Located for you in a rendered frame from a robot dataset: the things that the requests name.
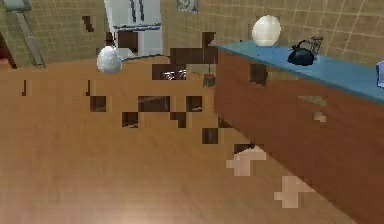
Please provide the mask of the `white fridge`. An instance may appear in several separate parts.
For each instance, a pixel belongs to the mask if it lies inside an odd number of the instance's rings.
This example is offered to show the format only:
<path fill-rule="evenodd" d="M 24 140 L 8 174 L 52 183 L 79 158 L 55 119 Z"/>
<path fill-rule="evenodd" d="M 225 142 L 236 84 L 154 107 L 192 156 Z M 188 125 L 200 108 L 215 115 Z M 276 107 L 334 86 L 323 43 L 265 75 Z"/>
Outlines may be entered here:
<path fill-rule="evenodd" d="M 104 0 L 108 28 L 122 60 L 163 54 L 160 0 L 143 0 L 144 22 L 135 0 L 137 22 L 132 22 L 130 0 Z"/>

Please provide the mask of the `cream egg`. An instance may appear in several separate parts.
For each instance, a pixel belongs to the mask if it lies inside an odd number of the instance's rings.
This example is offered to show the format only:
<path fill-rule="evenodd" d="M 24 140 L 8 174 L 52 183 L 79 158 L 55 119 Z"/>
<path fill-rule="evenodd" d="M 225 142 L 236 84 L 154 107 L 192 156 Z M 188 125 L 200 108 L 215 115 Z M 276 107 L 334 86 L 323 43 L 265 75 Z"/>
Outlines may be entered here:
<path fill-rule="evenodd" d="M 273 46 L 279 40 L 281 25 L 277 17 L 265 15 L 260 17 L 252 28 L 252 39 L 258 46 Z"/>

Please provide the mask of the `framed wall picture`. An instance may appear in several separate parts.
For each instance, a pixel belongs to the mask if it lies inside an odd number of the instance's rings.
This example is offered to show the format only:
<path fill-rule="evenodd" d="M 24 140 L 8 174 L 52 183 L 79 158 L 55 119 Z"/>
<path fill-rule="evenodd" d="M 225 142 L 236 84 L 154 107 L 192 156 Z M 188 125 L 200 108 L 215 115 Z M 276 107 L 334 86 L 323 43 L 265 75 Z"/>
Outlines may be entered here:
<path fill-rule="evenodd" d="M 176 9 L 182 12 L 196 13 L 198 11 L 198 0 L 176 0 Z"/>

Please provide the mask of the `black kettle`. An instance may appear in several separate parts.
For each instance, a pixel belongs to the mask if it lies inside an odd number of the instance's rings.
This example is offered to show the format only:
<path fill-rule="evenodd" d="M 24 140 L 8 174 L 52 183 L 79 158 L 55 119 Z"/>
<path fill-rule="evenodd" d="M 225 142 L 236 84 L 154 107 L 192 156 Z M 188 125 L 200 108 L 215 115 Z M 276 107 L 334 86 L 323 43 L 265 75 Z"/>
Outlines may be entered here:
<path fill-rule="evenodd" d="M 313 36 L 309 40 L 302 40 L 298 44 L 291 47 L 292 52 L 289 54 L 287 61 L 294 65 L 310 66 L 317 59 L 321 44 L 322 36 Z M 307 43 L 310 48 L 303 48 L 302 43 Z"/>

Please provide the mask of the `pale blue object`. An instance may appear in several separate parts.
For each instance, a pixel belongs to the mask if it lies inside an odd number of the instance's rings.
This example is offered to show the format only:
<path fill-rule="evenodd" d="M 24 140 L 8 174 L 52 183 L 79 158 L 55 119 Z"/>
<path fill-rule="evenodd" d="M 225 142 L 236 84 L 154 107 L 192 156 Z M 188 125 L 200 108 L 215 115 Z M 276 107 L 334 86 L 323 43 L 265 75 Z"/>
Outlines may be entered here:
<path fill-rule="evenodd" d="M 384 61 L 376 64 L 377 87 L 384 89 Z"/>

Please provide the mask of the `brown counter with blue top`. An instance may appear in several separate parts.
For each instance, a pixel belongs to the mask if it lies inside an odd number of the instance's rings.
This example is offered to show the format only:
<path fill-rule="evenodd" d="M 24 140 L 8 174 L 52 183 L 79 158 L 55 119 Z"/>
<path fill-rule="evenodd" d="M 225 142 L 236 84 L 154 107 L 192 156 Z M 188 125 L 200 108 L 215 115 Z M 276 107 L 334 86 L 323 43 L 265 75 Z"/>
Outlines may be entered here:
<path fill-rule="evenodd" d="M 384 89 L 374 69 L 285 47 L 218 49 L 216 113 L 357 224 L 384 224 Z"/>

